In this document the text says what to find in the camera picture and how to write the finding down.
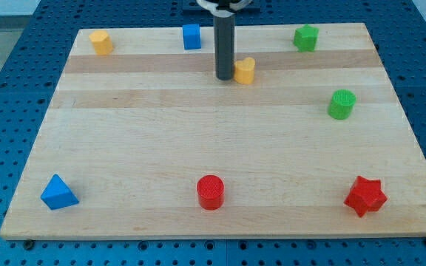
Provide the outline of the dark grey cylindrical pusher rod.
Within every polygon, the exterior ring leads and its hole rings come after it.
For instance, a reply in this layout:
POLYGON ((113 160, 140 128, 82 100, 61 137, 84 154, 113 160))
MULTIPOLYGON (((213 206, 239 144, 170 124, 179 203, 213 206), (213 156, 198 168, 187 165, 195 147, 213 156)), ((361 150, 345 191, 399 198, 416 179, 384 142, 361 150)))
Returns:
POLYGON ((214 55, 216 77, 229 81, 234 74, 234 27, 235 15, 214 17, 214 55))

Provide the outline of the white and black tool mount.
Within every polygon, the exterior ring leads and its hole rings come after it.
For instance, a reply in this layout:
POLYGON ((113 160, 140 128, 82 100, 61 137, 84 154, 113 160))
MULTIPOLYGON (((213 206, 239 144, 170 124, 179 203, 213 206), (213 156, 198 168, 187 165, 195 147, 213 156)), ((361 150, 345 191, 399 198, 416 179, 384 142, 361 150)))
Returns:
POLYGON ((252 0, 197 0, 196 2, 215 17, 230 17, 249 6, 252 0))

